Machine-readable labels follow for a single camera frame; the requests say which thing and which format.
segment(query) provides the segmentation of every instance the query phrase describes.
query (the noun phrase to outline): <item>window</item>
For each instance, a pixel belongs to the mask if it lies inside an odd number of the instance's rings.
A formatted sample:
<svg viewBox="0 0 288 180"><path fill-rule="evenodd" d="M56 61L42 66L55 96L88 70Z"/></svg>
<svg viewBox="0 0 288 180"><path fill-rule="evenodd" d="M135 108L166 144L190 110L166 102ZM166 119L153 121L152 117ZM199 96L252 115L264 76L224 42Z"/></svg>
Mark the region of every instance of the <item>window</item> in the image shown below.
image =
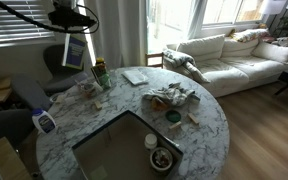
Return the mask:
<svg viewBox="0 0 288 180"><path fill-rule="evenodd" d="M191 3L192 0L148 1L148 53L161 52L166 42L183 38Z"/></svg>
<svg viewBox="0 0 288 180"><path fill-rule="evenodd" d="M204 25L261 21L263 0L208 0Z"/></svg>
<svg viewBox="0 0 288 180"><path fill-rule="evenodd" d="M40 0L4 0L2 2L35 21L49 24ZM0 8L0 44L53 36L53 32L25 22Z"/></svg>

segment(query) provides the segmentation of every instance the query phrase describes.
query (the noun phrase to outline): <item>paper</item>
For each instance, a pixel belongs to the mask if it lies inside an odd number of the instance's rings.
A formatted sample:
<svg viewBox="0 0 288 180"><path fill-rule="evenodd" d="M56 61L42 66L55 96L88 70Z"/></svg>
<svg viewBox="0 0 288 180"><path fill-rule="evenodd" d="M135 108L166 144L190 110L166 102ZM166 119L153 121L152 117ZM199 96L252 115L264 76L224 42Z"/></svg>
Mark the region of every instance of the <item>paper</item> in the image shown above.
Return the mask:
<svg viewBox="0 0 288 180"><path fill-rule="evenodd" d="M122 74L133 85L145 84L148 82L148 78L137 69L124 71Z"/></svg>

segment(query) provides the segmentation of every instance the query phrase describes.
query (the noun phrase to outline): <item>cable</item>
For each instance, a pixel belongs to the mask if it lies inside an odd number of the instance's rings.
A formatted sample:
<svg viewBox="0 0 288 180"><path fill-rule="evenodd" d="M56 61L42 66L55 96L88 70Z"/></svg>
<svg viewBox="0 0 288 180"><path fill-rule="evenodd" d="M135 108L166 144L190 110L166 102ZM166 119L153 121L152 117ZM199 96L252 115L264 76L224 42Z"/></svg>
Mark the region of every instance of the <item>cable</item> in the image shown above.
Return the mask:
<svg viewBox="0 0 288 180"><path fill-rule="evenodd" d="M34 21L34 20L32 20L31 18L28 18L28 17L24 16L23 14L15 11L14 9L8 7L7 5L5 5L4 3L2 3L1 1L0 1L0 8L6 10L6 11L9 12L10 14L13 14L13 15L15 15L16 17L18 17L18 18L20 18L20 19L22 19L22 20L24 20L24 21L26 21L26 22L29 22L29 23L31 23L31 24L34 24L34 25L38 26L38 27L41 27L41 28L44 28L44 29L47 29L47 30L50 30L50 31L54 31L54 32L69 33L69 34L91 34L91 33L96 32L97 29L98 29L98 26L99 26L99 25L97 26L97 28L96 28L95 31L92 31L92 32L90 32L90 33L85 33L85 32L83 32L84 30L89 29L90 27L84 28L84 29L82 29L82 30L67 30L67 28L66 28L66 29L60 29L60 28L55 28L55 27L52 27L52 26L48 26L48 25L42 24L42 23L40 23L40 22L38 22L38 21Z"/></svg>
<svg viewBox="0 0 288 180"><path fill-rule="evenodd" d="M92 31L92 32L85 33L85 34L95 33L95 32L98 30L98 28L100 27L100 21L98 20L98 17L95 15L95 13L93 13L93 11L92 11L90 8L85 7L85 6L81 6L81 5L79 5L79 4L77 4L76 6L82 7L82 8L84 8L84 9L87 9L87 10L90 11L90 12L93 14L93 16L96 18L96 22L97 22L97 27L96 27L96 29L95 29L94 31Z"/></svg>

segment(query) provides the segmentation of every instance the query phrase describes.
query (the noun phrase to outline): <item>sofa cushion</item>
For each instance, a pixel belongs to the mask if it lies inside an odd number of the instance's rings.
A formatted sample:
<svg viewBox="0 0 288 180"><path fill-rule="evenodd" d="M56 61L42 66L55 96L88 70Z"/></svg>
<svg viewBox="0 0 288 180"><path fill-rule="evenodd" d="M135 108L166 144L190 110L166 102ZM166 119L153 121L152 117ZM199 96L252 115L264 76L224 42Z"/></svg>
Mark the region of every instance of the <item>sofa cushion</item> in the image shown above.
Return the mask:
<svg viewBox="0 0 288 180"><path fill-rule="evenodd" d="M252 52L252 55L263 59L288 64L288 47L279 47L261 42Z"/></svg>
<svg viewBox="0 0 288 180"><path fill-rule="evenodd" d="M210 81L210 83L203 84L208 90L231 86L238 87L247 84L249 81L244 72L217 59L201 61L196 66L203 76Z"/></svg>
<svg viewBox="0 0 288 180"><path fill-rule="evenodd" d="M190 62L186 62L183 64L183 66L192 74L193 79L197 81L198 83L205 83L210 82L208 79L206 79L200 70L198 70L193 64Z"/></svg>
<svg viewBox="0 0 288 180"><path fill-rule="evenodd" d="M243 71L247 74L250 81L274 76L288 69L288 65L286 64L254 56L227 57L220 60Z"/></svg>
<svg viewBox="0 0 288 180"><path fill-rule="evenodd" d="M249 42L259 37L264 37L268 35L270 35L268 29L247 29L242 32L233 33L231 37L239 42Z"/></svg>
<svg viewBox="0 0 288 180"><path fill-rule="evenodd" d="M197 62L220 58L223 45L224 34L182 42L178 45L177 51L192 56Z"/></svg>
<svg viewBox="0 0 288 180"><path fill-rule="evenodd" d="M241 57L250 56L251 52L258 45L259 40L254 39L246 43L235 41L234 39L225 38L223 52L221 57Z"/></svg>

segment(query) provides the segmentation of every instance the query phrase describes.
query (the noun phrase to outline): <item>small bowl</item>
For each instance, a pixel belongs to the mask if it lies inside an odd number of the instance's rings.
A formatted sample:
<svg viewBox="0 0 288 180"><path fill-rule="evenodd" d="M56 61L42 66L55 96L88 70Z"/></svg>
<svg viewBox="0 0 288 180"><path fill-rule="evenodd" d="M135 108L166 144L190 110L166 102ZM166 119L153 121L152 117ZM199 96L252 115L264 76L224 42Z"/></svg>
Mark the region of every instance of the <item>small bowl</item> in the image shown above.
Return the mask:
<svg viewBox="0 0 288 180"><path fill-rule="evenodd" d="M167 111L165 117L168 121L173 123L177 123L181 120L181 114L175 110Z"/></svg>
<svg viewBox="0 0 288 180"><path fill-rule="evenodd" d="M158 147L151 151L150 162L156 171L165 172L172 166L173 156L166 148Z"/></svg>

